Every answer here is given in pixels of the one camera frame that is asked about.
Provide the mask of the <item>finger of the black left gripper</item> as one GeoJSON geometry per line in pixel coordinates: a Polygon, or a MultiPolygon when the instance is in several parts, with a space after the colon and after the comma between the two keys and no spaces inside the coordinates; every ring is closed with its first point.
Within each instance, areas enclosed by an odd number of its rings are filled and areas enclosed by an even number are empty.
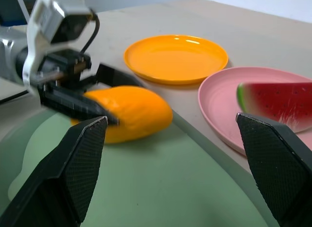
{"type": "Polygon", "coordinates": [[[102,63],[99,64],[95,77],[96,83],[103,83],[111,87],[124,85],[144,87],[144,85],[133,75],[102,63]]]}
{"type": "Polygon", "coordinates": [[[40,87],[40,103],[79,121],[105,116],[108,124],[119,124],[119,119],[96,101],[53,84],[40,87]]]}

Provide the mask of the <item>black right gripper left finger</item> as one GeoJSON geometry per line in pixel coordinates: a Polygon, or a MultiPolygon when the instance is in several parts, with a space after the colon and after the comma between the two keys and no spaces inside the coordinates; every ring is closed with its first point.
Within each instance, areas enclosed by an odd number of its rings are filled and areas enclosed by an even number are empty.
{"type": "Polygon", "coordinates": [[[102,116],[69,128],[17,192],[0,225],[80,226],[97,184],[107,124],[102,116]]]}

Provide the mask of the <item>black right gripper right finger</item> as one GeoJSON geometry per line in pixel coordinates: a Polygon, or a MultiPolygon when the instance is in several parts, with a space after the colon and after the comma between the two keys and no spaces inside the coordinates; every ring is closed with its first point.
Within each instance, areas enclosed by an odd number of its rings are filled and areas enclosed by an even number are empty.
{"type": "Polygon", "coordinates": [[[312,152],[290,128],[246,113],[236,115],[256,185],[281,227],[312,225],[312,152]]]}

